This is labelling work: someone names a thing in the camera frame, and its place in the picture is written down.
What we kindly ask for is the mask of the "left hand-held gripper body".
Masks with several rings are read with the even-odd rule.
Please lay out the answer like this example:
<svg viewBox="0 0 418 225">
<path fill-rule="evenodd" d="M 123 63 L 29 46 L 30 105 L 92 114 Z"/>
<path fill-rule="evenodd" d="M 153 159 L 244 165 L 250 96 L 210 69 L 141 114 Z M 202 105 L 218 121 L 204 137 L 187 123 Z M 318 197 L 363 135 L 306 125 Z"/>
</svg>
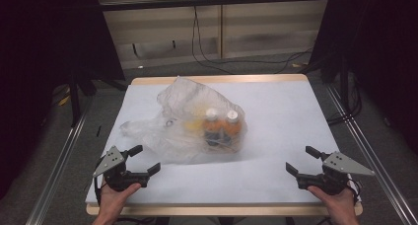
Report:
<svg viewBox="0 0 418 225">
<path fill-rule="evenodd" d="M 116 191 L 124 191 L 133 184 L 147 186 L 147 173 L 132 173 L 126 168 L 126 161 L 130 156 L 128 150 L 120 151 L 116 146 L 111 146 L 99 159 L 93 172 L 93 178 L 103 176 L 105 182 Z"/>
</svg>

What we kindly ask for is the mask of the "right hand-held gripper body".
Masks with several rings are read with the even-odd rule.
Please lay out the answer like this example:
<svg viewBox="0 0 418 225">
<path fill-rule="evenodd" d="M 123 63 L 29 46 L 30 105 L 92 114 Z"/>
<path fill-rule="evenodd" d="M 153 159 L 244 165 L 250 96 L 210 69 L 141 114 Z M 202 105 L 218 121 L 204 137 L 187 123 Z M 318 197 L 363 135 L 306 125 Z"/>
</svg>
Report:
<svg viewBox="0 0 418 225">
<path fill-rule="evenodd" d="M 341 152 L 320 152 L 322 173 L 318 175 L 297 174 L 300 189 L 315 186 L 330 195 L 341 193 L 348 187 L 349 174 L 373 176 L 375 172 Z"/>
</svg>

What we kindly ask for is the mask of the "clear plastic bag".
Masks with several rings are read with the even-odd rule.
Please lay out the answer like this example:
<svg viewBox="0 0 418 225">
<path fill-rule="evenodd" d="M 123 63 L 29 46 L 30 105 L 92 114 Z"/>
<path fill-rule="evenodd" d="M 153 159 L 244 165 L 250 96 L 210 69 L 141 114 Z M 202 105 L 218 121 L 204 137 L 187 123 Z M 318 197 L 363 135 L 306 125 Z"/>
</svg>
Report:
<svg viewBox="0 0 418 225">
<path fill-rule="evenodd" d="M 186 164 L 202 154 L 229 154 L 241 150 L 245 133 L 244 110 L 216 90 L 195 81 L 178 77 L 157 96 L 161 112 L 149 120 L 127 121 L 123 135 L 150 148 L 166 163 Z M 208 109 L 216 109 L 223 123 L 219 145 L 209 146 L 204 139 L 203 121 Z M 224 140 L 227 112 L 239 113 L 242 131 L 232 145 Z"/>
</svg>

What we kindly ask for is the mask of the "person's right hand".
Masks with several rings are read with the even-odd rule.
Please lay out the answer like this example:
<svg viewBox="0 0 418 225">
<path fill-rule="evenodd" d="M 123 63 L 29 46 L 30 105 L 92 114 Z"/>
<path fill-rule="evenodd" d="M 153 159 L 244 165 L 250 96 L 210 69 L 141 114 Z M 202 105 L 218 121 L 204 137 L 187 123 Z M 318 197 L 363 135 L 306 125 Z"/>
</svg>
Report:
<svg viewBox="0 0 418 225">
<path fill-rule="evenodd" d="M 358 221 L 355 214 L 353 192 L 350 189 L 346 188 L 341 193 L 336 195 L 329 195 L 319 187 L 314 186 L 308 187 L 308 191 L 325 205 L 331 220 Z"/>
</svg>

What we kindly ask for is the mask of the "person's left hand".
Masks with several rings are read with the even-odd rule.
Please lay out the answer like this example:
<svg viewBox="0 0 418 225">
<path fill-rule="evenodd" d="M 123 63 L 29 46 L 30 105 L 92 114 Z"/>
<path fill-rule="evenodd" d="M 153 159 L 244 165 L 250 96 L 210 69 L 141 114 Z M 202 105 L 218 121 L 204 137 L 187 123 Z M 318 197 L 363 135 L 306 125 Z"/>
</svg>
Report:
<svg viewBox="0 0 418 225">
<path fill-rule="evenodd" d="M 102 186 L 98 217 L 111 219 L 113 223 L 121 213 L 127 198 L 134 194 L 140 187 L 140 184 L 133 184 L 124 191 L 116 191 L 108 185 Z"/>
</svg>

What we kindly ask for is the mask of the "orange bottle with white cap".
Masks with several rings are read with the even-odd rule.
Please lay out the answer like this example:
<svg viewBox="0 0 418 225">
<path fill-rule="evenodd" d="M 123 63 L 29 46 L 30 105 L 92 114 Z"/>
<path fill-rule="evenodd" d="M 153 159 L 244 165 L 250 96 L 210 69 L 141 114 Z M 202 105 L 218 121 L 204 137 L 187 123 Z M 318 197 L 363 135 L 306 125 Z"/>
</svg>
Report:
<svg viewBox="0 0 418 225">
<path fill-rule="evenodd" d="M 224 123 L 224 140 L 228 145 L 234 144 L 240 137 L 242 122 L 238 112 L 230 110 L 227 112 Z"/>
<path fill-rule="evenodd" d="M 217 146 L 223 138 L 223 123 L 216 109 L 208 109 L 203 121 L 204 139 L 209 146 Z"/>
</svg>

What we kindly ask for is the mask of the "black stand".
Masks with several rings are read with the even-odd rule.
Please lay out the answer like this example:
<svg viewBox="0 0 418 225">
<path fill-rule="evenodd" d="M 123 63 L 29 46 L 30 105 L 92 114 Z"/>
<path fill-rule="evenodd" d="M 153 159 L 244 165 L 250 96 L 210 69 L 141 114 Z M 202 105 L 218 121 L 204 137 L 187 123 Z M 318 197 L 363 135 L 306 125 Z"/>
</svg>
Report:
<svg viewBox="0 0 418 225">
<path fill-rule="evenodd" d="M 93 96 L 97 92 L 89 71 L 73 69 L 68 77 L 68 86 L 70 89 L 71 109 L 72 109 L 72 127 L 78 123 L 82 113 L 79 101 L 79 91 L 85 96 Z"/>
</svg>

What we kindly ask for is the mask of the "black curtain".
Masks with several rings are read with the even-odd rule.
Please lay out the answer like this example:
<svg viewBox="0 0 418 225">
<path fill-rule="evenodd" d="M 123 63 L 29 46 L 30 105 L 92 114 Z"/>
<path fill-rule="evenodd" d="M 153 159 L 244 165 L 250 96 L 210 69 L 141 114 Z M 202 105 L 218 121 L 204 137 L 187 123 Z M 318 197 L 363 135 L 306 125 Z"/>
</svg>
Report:
<svg viewBox="0 0 418 225">
<path fill-rule="evenodd" d="M 122 80 L 99 0 L 0 0 L 0 199 L 38 145 L 60 85 Z"/>
<path fill-rule="evenodd" d="M 310 65 L 353 71 L 418 154 L 418 0 L 327 0 Z"/>
</svg>

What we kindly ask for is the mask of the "black horizontal bar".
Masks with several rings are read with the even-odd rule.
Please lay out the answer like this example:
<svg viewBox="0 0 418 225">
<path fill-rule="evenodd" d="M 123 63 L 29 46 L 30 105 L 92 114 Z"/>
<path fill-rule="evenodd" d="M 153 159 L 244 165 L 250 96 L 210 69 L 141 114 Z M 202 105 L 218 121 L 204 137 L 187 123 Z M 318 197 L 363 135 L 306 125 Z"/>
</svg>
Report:
<svg viewBox="0 0 418 225">
<path fill-rule="evenodd" d="M 277 3 L 277 2 L 302 2 L 321 0 L 156 0 L 141 2 L 103 3 L 99 6 L 101 11 L 127 11 L 146 9 L 183 8 L 217 5 L 241 5 L 256 3 Z"/>
</svg>

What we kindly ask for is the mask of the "metal floor rail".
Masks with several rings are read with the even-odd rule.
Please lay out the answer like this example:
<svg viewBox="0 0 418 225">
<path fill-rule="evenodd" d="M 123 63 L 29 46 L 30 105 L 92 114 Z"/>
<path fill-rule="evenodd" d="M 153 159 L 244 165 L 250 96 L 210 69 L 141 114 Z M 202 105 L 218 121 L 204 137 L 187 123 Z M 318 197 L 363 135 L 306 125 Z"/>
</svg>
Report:
<svg viewBox="0 0 418 225">
<path fill-rule="evenodd" d="M 343 107 L 341 96 L 337 90 L 332 85 L 327 85 L 326 89 L 335 107 L 337 108 L 338 113 L 344 118 L 343 122 L 348 127 L 363 156 L 365 157 L 371 169 L 376 173 L 377 181 L 379 182 L 386 197 L 400 218 L 402 224 L 418 225 L 418 217 L 414 214 L 412 208 L 409 205 L 409 202 L 400 192 L 397 185 L 394 183 L 384 168 L 378 155 L 374 151 L 372 145 L 363 133 L 355 118 Z"/>
<path fill-rule="evenodd" d="M 68 137 L 63 145 L 60 155 L 50 173 L 48 180 L 38 197 L 35 206 L 26 222 L 26 225 L 42 225 L 46 213 L 49 209 L 51 201 L 53 200 L 58 185 L 61 181 L 63 173 L 66 169 L 68 161 L 71 157 L 72 151 L 79 139 L 79 136 L 84 127 L 86 117 L 91 109 L 93 98 L 86 100 L 85 106 L 81 112 L 81 116 L 76 121 L 75 125 L 71 127 Z"/>
</svg>

